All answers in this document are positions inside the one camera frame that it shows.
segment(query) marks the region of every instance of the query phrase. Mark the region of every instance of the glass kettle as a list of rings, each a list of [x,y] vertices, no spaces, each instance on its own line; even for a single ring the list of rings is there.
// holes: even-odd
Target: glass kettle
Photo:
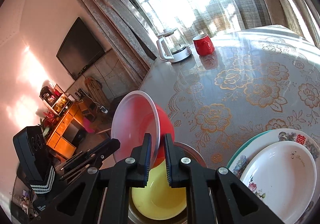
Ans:
[[[191,54],[187,41],[177,27],[166,28],[157,37],[157,46],[162,60],[179,62]]]

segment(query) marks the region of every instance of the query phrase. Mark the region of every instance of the white kettle base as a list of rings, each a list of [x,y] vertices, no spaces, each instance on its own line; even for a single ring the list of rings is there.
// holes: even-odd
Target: white kettle base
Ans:
[[[172,54],[173,56],[173,59],[168,59],[166,61],[169,61],[169,62],[179,62],[179,61],[182,61],[184,59],[186,59],[187,57],[189,57],[191,55],[191,49],[189,46],[187,46],[186,49],[178,52],[178,53],[175,53],[175,54]]]

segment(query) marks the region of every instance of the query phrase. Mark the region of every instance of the red mug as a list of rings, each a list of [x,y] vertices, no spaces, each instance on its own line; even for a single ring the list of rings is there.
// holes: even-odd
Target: red mug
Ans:
[[[208,34],[198,35],[192,40],[199,55],[203,56],[213,53],[214,46]]]

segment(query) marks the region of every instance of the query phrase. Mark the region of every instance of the round table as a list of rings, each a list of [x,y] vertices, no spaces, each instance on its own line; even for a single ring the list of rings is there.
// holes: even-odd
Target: round table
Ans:
[[[156,59],[140,90],[168,114],[175,140],[208,167],[270,129],[304,131],[320,143],[320,50],[272,25],[212,38],[215,52],[182,62]]]

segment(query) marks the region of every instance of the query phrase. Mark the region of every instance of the yellow bowl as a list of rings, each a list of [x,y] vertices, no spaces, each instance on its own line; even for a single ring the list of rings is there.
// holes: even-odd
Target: yellow bowl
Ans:
[[[153,220],[173,218],[187,206],[186,189],[168,184],[165,161],[150,170],[145,188],[132,188],[132,200],[142,215]]]

